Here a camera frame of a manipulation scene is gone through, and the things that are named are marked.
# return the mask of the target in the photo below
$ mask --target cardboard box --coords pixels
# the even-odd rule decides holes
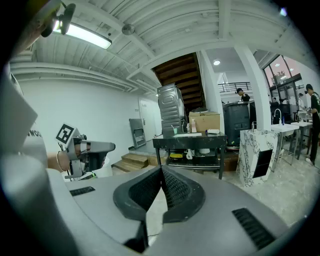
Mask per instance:
[[[217,112],[189,113],[189,123],[191,129],[192,119],[195,121],[197,132],[205,132],[209,129],[220,130],[220,114]]]

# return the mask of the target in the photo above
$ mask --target person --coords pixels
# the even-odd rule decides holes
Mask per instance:
[[[299,93],[299,100],[298,100],[299,111],[304,111],[304,110],[306,110],[305,104],[304,104],[304,102],[303,102],[303,100],[302,100],[303,96],[304,96],[304,95],[303,95],[302,93]]]
[[[305,88],[305,93],[311,96],[311,110],[308,111],[308,114],[312,114],[311,153],[310,158],[307,157],[305,161],[314,166],[320,133],[320,98],[319,95],[314,91],[314,88],[311,86],[311,84],[308,83]]]
[[[20,36],[18,43],[15,45],[12,57],[27,49],[40,36],[47,37],[51,34],[60,5],[60,1],[52,0],[34,1],[33,5],[29,5],[29,9],[25,10],[25,13],[27,14],[26,19],[29,19],[30,22]],[[23,91],[14,75],[10,72],[10,66],[8,64],[5,69],[12,86],[23,96]],[[60,172],[67,171],[70,168],[70,160],[65,151],[61,150],[47,153],[44,139],[36,123],[32,125],[27,134],[20,153],[37,159],[45,168],[55,169]],[[81,154],[79,144],[75,146],[75,153],[77,156]]]
[[[244,93],[244,91],[241,88],[238,88],[236,92],[238,93],[239,96],[241,96],[241,100],[243,102],[248,102],[250,100],[250,96]]]

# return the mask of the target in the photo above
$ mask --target black cap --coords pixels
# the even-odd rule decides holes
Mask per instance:
[[[305,88],[306,88],[307,90],[308,90],[308,89],[310,89],[310,90],[313,90],[313,89],[314,89],[310,83],[308,83],[308,84],[305,86]]]

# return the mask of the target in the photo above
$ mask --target wooden staircase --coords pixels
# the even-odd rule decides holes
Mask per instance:
[[[127,173],[140,170],[149,165],[148,158],[145,155],[129,153],[121,158],[122,160],[114,163],[113,166]]]
[[[162,86],[172,83],[181,90],[185,112],[206,107],[197,55],[190,53],[153,68]]]

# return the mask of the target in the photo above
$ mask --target concrete floor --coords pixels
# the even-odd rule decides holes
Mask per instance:
[[[224,172],[222,179],[238,186],[271,208],[290,227],[309,214],[320,189],[319,169],[305,162],[305,154],[306,149],[301,152],[299,160],[293,160],[291,166],[288,163],[291,156],[285,152],[281,161],[277,163],[275,172],[271,172],[264,184],[244,187],[235,171]],[[146,168],[152,169],[153,166],[149,165]],[[115,167],[112,170],[114,175],[125,174]],[[212,179],[218,178],[218,173],[204,172],[203,175]],[[162,215],[166,211],[166,198],[161,189],[146,215],[149,244],[152,244],[156,235],[161,232]]]

